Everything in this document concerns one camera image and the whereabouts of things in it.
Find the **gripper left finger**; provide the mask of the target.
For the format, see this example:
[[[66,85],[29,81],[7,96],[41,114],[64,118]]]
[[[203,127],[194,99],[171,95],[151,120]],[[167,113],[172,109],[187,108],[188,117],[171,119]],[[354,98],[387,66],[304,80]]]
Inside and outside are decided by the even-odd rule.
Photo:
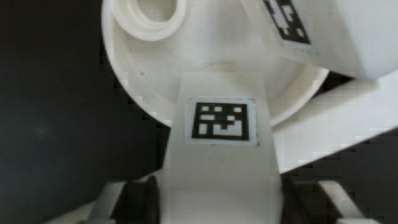
[[[156,177],[110,182],[96,201],[43,224],[160,224]]]

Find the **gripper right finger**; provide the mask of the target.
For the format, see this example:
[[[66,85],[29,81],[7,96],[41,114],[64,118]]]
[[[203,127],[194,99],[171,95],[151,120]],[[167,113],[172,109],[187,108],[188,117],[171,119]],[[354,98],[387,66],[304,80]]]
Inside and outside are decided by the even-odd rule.
[[[366,217],[338,181],[284,180],[283,224],[382,224]]]

